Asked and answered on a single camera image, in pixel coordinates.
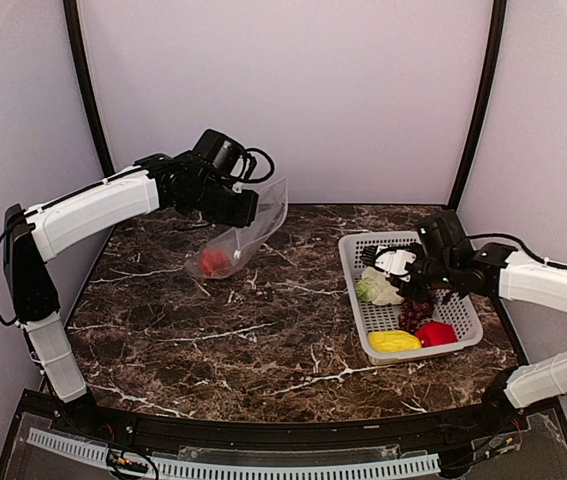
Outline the clear zip top bag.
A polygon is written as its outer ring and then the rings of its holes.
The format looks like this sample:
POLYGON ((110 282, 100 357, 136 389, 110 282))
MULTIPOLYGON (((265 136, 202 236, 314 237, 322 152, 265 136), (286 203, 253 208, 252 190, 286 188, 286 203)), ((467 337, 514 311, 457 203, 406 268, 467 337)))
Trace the clear zip top bag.
POLYGON ((222 280, 231 277, 247 265, 259 248, 285 222, 288 214, 288 180, 283 178, 258 191, 259 200, 255 220, 249 227, 230 228, 209 240, 185 262, 185 270, 194 278, 202 280, 222 280), (200 273, 197 266, 198 255, 206 248, 225 251, 229 266, 211 277, 200 273))

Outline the white cauliflower toy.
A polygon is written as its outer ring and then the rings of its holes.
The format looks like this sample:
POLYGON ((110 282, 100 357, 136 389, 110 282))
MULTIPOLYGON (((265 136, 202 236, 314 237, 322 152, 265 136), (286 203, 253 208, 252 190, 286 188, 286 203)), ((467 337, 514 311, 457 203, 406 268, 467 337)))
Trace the white cauliflower toy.
POLYGON ((376 306, 400 305, 403 298, 385 276, 372 267, 366 267, 355 285, 355 295, 360 302, 376 306))

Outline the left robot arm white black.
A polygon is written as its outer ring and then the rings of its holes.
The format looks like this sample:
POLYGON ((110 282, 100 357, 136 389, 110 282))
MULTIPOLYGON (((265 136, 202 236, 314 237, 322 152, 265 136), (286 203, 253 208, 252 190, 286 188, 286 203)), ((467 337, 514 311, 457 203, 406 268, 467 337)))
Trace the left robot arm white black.
POLYGON ((211 161, 192 151, 175 158, 155 154, 47 203, 8 209, 0 252, 14 310, 11 322, 23 330, 53 391, 68 403, 66 421, 83 436, 97 435, 104 415, 84 398, 89 389, 61 319, 48 262, 102 230, 166 208, 198 211, 215 224, 248 226, 258 199, 246 187, 255 167, 250 153, 211 161))

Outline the orange pumpkin toy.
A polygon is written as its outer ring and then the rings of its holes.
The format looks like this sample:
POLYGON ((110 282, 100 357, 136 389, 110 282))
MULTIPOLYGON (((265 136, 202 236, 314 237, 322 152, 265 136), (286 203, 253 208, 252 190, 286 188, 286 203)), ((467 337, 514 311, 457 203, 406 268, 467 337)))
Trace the orange pumpkin toy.
POLYGON ((197 257, 197 266, 201 274, 211 277, 229 266, 227 253, 217 248, 206 248, 197 257))

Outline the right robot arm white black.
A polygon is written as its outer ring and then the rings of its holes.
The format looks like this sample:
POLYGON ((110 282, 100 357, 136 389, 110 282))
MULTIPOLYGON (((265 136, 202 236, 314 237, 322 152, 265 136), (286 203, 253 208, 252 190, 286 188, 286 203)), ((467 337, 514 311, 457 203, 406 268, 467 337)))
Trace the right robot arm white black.
MULTIPOLYGON (((421 298, 434 289, 460 296, 495 294, 509 301, 541 305, 567 313, 567 268, 537 261, 512 246, 469 243, 438 251, 419 244, 380 253, 376 266, 399 293, 421 298)), ((502 395, 491 396, 473 413, 473 424, 484 434, 497 432, 512 416, 512 407, 525 408, 567 394, 567 351, 521 366, 502 381, 502 395)))

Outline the white plastic basket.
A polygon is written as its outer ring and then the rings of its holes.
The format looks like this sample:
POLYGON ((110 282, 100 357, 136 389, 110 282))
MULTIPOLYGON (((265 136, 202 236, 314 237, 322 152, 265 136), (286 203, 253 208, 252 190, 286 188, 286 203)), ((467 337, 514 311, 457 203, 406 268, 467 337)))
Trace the white plastic basket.
POLYGON ((422 303, 389 296, 390 284, 361 260, 365 248, 392 253, 419 241, 412 231, 349 234, 338 242, 356 331, 375 366, 445 356, 475 346, 483 327, 469 298, 430 291, 422 303))

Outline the red bell pepper toy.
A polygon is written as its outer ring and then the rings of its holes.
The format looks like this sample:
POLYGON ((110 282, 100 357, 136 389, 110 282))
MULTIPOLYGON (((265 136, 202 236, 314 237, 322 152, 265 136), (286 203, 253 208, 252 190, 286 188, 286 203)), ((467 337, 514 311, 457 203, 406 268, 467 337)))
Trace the red bell pepper toy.
POLYGON ((457 342, 454 329, 441 322, 428 322, 422 325, 414 336, 420 341, 423 348, 447 345, 457 342))

